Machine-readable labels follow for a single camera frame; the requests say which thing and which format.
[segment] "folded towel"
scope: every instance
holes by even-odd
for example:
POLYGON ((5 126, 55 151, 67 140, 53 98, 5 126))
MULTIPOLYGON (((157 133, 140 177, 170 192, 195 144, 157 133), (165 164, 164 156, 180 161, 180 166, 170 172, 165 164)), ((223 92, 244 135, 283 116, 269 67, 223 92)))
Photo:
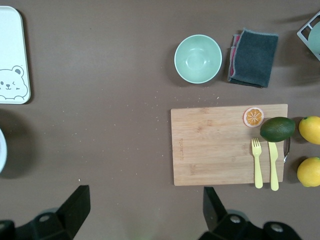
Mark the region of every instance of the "folded towel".
POLYGON ((233 36, 228 81, 266 88, 278 44, 278 35, 244 29, 233 36))

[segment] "bear ear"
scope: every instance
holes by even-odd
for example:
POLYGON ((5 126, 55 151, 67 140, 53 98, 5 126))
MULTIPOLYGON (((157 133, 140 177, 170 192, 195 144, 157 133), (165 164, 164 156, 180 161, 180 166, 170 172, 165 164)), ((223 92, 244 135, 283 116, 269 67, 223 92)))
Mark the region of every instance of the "bear ear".
POLYGON ((12 68, 13 72, 16 72, 17 74, 19 74, 21 77, 24 75, 24 70, 22 69, 22 67, 20 66, 14 66, 12 68))

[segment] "knife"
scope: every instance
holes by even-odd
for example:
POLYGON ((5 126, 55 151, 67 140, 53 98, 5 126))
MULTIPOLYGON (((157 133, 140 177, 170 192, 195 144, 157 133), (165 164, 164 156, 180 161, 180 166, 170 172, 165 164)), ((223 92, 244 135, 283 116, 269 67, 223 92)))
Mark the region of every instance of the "knife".
POLYGON ((277 176, 276 160, 278 159, 278 149, 275 142, 268 142, 270 152, 270 168, 271 168, 271 189, 277 191, 279 189, 279 182, 277 176))

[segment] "bear face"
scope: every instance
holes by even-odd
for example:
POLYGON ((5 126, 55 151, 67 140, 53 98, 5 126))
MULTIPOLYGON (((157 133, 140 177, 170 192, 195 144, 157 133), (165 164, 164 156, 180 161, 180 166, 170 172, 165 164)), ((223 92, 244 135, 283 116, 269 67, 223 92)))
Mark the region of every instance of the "bear face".
POLYGON ((0 69, 0 97, 5 99, 23 98, 28 93, 28 87, 23 79, 24 70, 20 66, 10 69, 0 69))

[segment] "green avocado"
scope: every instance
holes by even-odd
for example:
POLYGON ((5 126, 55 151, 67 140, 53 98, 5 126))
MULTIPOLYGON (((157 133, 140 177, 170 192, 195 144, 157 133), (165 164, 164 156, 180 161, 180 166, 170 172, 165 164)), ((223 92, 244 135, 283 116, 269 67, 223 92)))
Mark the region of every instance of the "green avocado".
POLYGON ((296 129, 296 123, 290 118, 277 116, 268 119, 260 127, 260 135, 268 142, 277 143, 290 138, 296 129))

